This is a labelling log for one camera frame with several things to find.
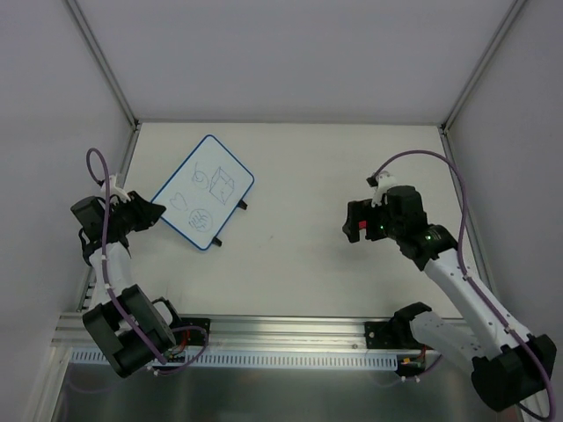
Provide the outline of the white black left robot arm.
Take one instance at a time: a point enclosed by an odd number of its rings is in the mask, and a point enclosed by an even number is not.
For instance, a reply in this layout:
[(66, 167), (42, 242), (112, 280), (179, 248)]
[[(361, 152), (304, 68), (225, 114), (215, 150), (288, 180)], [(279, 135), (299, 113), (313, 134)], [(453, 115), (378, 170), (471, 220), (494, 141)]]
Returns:
[(132, 281), (130, 269), (127, 235), (151, 228), (165, 210), (135, 191), (127, 200), (114, 193), (108, 202), (90, 196), (71, 207), (81, 225), (84, 261), (96, 277), (91, 307), (82, 316), (84, 328), (122, 378), (153, 360), (165, 363), (165, 351), (183, 333), (170, 302), (150, 300)]

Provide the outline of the blue framed whiteboard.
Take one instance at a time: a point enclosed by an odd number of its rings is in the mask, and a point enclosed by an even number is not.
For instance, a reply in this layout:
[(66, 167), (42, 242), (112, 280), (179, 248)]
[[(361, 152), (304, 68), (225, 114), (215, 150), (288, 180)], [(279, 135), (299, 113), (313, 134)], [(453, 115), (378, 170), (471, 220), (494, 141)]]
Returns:
[(216, 243), (254, 185), (251, 171), (213, 135), (204, 136), (155, 193), (161, 219), (196, 249)]

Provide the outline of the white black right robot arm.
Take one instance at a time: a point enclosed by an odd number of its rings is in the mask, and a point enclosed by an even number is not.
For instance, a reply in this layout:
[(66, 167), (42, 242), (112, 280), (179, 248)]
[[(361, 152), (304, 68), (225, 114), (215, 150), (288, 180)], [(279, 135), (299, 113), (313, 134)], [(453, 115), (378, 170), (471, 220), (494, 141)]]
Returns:
[(394, 186), (379, 202), (353, 200), (342, 227), (350, 243), (393, 240), (450, 299), (471, 328), (465, 333), (417, 302), (388, 323), (404, 348), (428, 346), (467, 373), (481, 400), (503, 411), (544, 390), (552, 392), (557, 348), (547, 335), (535, 336), (462, 266), (460, 246), (441, 225), (428, 223), (422, 198), (412, 186)]

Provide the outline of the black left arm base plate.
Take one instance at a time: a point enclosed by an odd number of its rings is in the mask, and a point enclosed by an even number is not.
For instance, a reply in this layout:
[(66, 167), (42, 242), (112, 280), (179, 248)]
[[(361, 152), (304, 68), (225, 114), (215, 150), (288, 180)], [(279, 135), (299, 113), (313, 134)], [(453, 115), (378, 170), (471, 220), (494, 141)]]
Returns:
[(205, 317), (183, 316), (170, 326), (180, 348), (204, 346), (210, 333), (211, 320)]

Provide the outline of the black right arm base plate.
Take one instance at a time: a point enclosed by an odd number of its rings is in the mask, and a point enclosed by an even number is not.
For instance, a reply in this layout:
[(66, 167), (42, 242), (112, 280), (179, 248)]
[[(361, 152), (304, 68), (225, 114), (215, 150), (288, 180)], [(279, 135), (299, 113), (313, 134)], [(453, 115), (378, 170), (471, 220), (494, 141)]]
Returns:
[(372, 349), (416, 349), (410, 327), (400, 321), (368, 321), (363, 324), (366, 347)]

